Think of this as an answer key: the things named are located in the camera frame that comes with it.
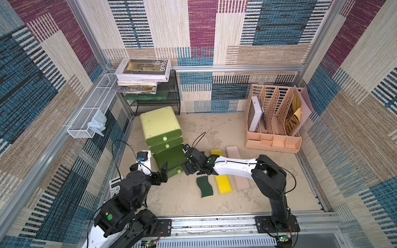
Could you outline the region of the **pink sponge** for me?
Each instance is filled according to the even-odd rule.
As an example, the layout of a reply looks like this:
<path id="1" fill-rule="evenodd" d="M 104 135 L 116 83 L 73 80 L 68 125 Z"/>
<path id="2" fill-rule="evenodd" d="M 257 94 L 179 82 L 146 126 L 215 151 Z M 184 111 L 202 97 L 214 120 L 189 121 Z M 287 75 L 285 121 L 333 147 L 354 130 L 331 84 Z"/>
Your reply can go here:
<path id="1" fill-rule="evenodd" d="M 231 159 L 241 159 L 237 146 L 228 146 L 226 148 L 227 157 Z"/>
<path id="2" fill-rule="evenodd" d="M 241 177 L 241 176 L 234 176 L 235 184 L 236 184 L 236 189 L 237 190 L 247 190 L 250 189 L 250 183 L 248 178 L 246 177 Z"/>

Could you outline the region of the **yellow sponge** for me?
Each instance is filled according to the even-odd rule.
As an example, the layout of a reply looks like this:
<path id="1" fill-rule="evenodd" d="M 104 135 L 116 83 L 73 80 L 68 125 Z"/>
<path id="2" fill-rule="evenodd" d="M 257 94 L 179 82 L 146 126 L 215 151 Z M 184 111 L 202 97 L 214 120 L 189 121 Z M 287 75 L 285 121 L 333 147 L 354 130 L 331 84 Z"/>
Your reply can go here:
<path id="1" fill-rule="evenodd" d="M 215 180 L 220 195 L 232 192 L 232 187 L 227 175 L 215 176 Z"/>
<path id="2" fill-rule="evenodd" d="M 222 150 L 217 148 L 217 149 L 211 149 L 210 150 L 210 154 L 211 155 L 218 155 L 218 156 L 222 156 Z"/>

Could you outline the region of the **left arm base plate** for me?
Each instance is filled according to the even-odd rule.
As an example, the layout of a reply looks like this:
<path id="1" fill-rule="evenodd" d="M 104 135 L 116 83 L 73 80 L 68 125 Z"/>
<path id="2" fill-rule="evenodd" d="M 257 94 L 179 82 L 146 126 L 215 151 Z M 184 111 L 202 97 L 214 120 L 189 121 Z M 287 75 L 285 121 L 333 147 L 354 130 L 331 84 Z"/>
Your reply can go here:
<path id="1" fill-rule="evenodd" d="M 172 219 L 158 219 L 155 232 L 151 237 L 170 237 L 172 232 Z"/>

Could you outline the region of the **green three-drawer cabinet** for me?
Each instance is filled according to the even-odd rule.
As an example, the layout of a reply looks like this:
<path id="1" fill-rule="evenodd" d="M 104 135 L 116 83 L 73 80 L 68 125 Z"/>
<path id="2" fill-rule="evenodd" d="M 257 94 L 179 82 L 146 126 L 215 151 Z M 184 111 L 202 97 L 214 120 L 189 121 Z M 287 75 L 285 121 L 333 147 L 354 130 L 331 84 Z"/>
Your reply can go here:
<path id="1" fill-rule="evenodd" d="M 170 106 L 149 111 L 140 115 L 144 137 L 152 131 L 169 131 L 181 128 Z"/>

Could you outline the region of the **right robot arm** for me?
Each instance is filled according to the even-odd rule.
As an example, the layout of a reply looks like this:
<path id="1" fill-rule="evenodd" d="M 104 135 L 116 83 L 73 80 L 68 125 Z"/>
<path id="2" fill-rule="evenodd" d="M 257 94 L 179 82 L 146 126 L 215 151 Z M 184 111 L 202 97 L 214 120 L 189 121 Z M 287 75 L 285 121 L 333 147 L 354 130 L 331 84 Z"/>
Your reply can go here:
<path id="1" fill-rule="evenodd" d="M 269 199 L 270 216 L 255 218 L 259 233 L 298 233 L 299 224 L 291 214 L 286 200 L 287 173 L 266 155 L 257 159 L 231 159 L 218 155 L 205 156 L 188 144 L 183 146 L 188 160 L 185 169 L 188 174 L 197 172 L 199 175 L 233 175 L 252 179 L 260 192 Z"/>

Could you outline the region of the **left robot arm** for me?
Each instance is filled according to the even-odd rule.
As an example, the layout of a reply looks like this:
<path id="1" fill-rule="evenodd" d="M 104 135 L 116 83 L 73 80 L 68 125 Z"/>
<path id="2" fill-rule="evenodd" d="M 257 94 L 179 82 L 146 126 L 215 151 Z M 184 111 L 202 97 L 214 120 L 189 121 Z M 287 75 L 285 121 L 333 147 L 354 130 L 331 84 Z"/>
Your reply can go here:
<path id="1" fill-rule="evenodd" d="M 119 192 L 96 211 L 83 247 L 154 248 L 162 237 L 170 236 L 171 220 L 159 220 L 146 203 L 151 186 L 167 182 L 168 164 L 148 174 L 145 167 L 141 162 L 134 164 L 120 181 Z"/>

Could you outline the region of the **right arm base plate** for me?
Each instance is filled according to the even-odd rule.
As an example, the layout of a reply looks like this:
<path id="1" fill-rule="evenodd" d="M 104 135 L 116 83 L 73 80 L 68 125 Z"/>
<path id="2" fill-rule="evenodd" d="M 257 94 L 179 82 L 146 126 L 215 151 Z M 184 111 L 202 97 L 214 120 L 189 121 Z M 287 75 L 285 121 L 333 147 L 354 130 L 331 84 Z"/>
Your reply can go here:
<path id="1" fill-rule="evenodd" d="M 288 216 L 286 223 L 277 222 L 271 216 L 254 217 L 258 233 L 298 233 L 300 232 L 299 224 L 295 216 Z"/>

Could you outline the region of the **green bottom drawer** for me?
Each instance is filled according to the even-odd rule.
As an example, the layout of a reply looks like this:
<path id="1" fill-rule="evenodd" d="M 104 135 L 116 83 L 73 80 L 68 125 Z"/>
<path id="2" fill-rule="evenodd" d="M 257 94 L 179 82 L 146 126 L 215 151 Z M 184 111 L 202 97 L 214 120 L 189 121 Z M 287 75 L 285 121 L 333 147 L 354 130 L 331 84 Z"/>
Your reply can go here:
<path id="1" fill-rule="evenodd" d="M 180 174 L 183 170 L 182 165 L 188 161 L 185 157 L 183 146 L 183 144 L 180 144 L 154 154 L 154 159 L 159 169 L 167 162 L 167 175 L 169 178 Z"/>

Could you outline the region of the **dark green sponge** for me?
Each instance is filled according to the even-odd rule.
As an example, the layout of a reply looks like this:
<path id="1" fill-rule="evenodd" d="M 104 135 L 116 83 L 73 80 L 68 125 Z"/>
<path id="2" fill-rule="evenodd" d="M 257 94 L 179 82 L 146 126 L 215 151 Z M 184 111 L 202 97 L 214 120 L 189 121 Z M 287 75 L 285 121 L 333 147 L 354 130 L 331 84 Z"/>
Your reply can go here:
<path id="1" fill-rule="evenodd" d="M 200 188 L 201 198 L 206 198 L 214 195 L 214 190 L 208 180 L 208 176 L 198 177 L 196 179 L 196 184 Z"/>

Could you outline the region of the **green top drawer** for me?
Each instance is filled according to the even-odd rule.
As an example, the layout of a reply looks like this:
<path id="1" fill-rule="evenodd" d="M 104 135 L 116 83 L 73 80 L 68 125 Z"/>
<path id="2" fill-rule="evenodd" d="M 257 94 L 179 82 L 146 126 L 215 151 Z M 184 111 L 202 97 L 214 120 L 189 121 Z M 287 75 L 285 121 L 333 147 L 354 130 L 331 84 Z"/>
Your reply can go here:
<path id="1" fill-rule="evenodd" d="M 174 138 L 178 138 L 182 136 L 181 128 L 169 130 L 169 131 L 152 131 L 148 133 L 148 136 L 145 137 L 145 142 L 148 146 L 154 146 Z"/>

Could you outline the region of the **green drawer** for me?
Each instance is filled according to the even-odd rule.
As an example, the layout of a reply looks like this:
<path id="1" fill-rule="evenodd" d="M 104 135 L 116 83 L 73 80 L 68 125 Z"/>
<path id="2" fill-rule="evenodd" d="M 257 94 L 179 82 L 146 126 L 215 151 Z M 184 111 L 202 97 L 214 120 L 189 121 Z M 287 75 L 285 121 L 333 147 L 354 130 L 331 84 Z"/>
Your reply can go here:
<path id="1" fill-rule="evenodd" d="M 154 146 L 174 138 L 178 138 L 182 136 L 181 128 L 169 130 L 169 131 L 152 131 L 148 133 L 148 136 L 145 137 L 145 142 L 148 146 Z"/>
<path id="2" fill-rule="evenodd" d="M 183 137 L 180 136 L 178 138 L 174 138 L 174 139 L 169 139 L 167 141 L 163 141 L 157 145 L 151 146 L 150 147 L 150 151 L 155 154 L 155 153 L 159 153 L 163 150 L 181 145 L 183 143 Z"/>
<path id="3" fill-rule="evenodd" d="M 159 169 L 167 162 L 167 175 L 169 178 L 180 174 L 183 170 L 182 165 L 188 161 L 185 157 L 183 146 L 183 144 L 180 144 L 154 154 L 154 159 Z"/>

